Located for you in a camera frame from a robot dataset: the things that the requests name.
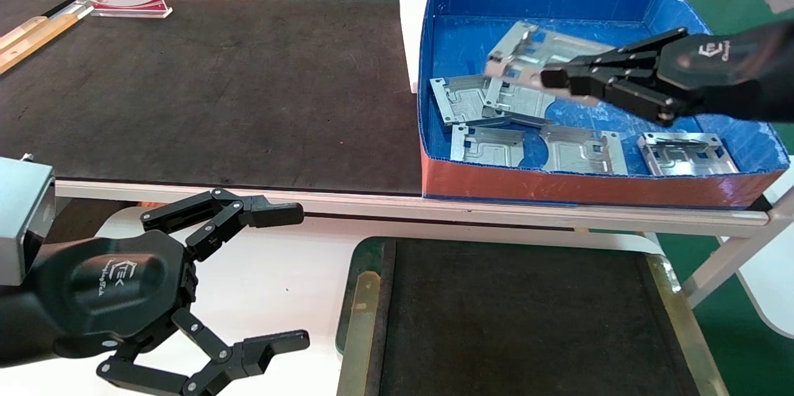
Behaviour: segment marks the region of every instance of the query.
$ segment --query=gripper logo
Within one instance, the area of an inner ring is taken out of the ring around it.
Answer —
[[[134,263],[134,261],[118,261],[117,258],[108,260],[99,276],[99,296],[102,297],[102,294],[105,294],[105,287],[107,287],[109,279],[113,282],[114,287],[124,286],[124,280],[133,277],[137,266],[138,263]]]

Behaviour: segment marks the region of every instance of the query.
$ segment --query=black rubber mat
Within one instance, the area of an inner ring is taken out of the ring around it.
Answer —
[[[643,254],[396,248],[380,396],[697,394]]]
[[[421,193],[396,1],[168,0],[0,77],[0,155],[58,178]]]
[[[74,0],[0,0],[0,36],[31,17],[50,17],[72,2]]]

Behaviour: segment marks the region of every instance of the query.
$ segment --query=blue plastic bin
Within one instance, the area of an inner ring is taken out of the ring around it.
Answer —
[[[621,46],[669,29],[709,30],[686,0],[428,0],[419,62],[419,128],[423,192],[446,199],[547,203],[641,204],[681,207],[746,207],[788,167],[788,153],[769,124],[720,115],[680,119],[672,129],[638,119],[607,104],[581,107],[556,100],[546,113],[555,124],[621,133],[629,176],[547,173],[548,156],[538,130],[525,131],[518,168],[449,160],[429,80],[481,74],[488,53],[516,20],[575,37]],[[656,178],[637,145],[643,132],[717,133],[740,174]]]

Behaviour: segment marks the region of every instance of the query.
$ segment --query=silver metal plate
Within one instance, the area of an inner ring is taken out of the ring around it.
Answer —
[[[738,173],[716,133],[646,132],[637,144],[655,176],[711,176]]]
[[[629,173],[617,132],[545,125],[541,129],[541,138],[548,147],[544,171]]]
[[[612,49],[604,43],[547,31],[520,20],[488,54],[485,76],[595,106],[598,99],[592,96],[572,96],[567,89],[544,88],[540,73],[547,63],[568,62],[577,56],[597,55]]]
[[[510,117],[501,110],[485,107],[485,94],[490,79],[484,76],[457,76],[430,80],[436,104],[439,106],[445,131],[454,124],[496,125],[510,124]]]
[[[455,125],[449,158],[515,168],[524,160],[524,131]]]
[[[552,122],[545,118],[545,113],[554,100],[556,96],[552,94],[520,88],[494,78],[488,84],[485,107],[504,111],[514,124],[542,127]]]

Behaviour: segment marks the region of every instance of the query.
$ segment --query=sheet metal part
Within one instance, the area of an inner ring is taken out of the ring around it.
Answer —
[[[637,141],[655,176],[711,176],[739,169],[716,133],[646,132]]]
[[[548,147],[544,171],[627,175],[620,135],[608,130],[545,125],[541,138]]]
[[[485,127],[510,124],[507,114],[501,110],[485,107],[485,94],[490,81],[484,76],[457,76],[430,80],[445,131],[451,131],[454,124]]]
[[[516,168],[524,160],[524,131],[455,125],[449,158]]]
[[[485,76],[593,107],[598,104],[593,97],[572,96],[567,89],[544,88],[540,73],[546,63],[569,62],[579,55],[597,55],[612,49],[604,43],[540,29],[520,20],[488,54]]]
[[[542,127],[552,124],[551,120],[545,118],[545,113],[555,100],[553,94],[520,88],[494,78],[488,84],[485,108],[504,111],[514,124]]]

